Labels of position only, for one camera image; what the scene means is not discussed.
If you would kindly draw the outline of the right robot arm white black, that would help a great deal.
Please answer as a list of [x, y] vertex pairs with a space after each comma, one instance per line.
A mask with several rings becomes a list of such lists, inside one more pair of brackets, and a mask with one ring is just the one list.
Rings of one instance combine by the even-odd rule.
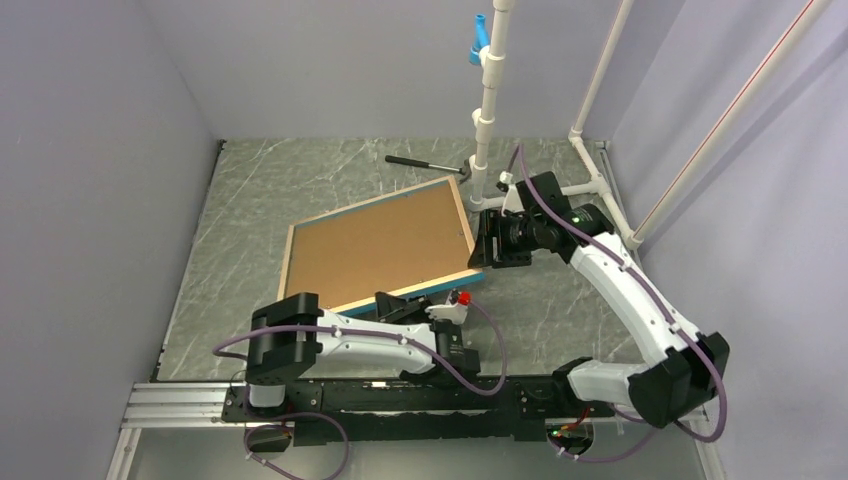
[[528, 266], [537, 250], [558, 255], [590, 282], [642, 358], [618, 364], [582, 357], [560, 367], [550, 391], [557, 411], [574, 415], [591, 402], [625, 406], [664, 428], [717, 400], [719, 420], [726, 420], [728, 342], [678, 313], [633, 262], [607, 216], [593, 204], [572, 205], [551, 172], [511, 185], [504, 206], [481, 212], [468, 265]]

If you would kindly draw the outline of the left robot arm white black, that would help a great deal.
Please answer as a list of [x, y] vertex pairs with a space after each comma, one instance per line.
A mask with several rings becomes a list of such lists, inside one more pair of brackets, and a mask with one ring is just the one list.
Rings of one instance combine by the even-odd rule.
[[322, 309], [314, 293], [299, 293], [253, 312], [248, 407], [264, 420], [287, 406], [286, 386], [317, 362], [380, 366], [414, 384], [450, 387], [480, 371], [477, 351], [465, 346], [462, 325], [471, 296], [453, 290], [441, 304], [426, 296], [375, 295], [377, 317], [363, 320]]

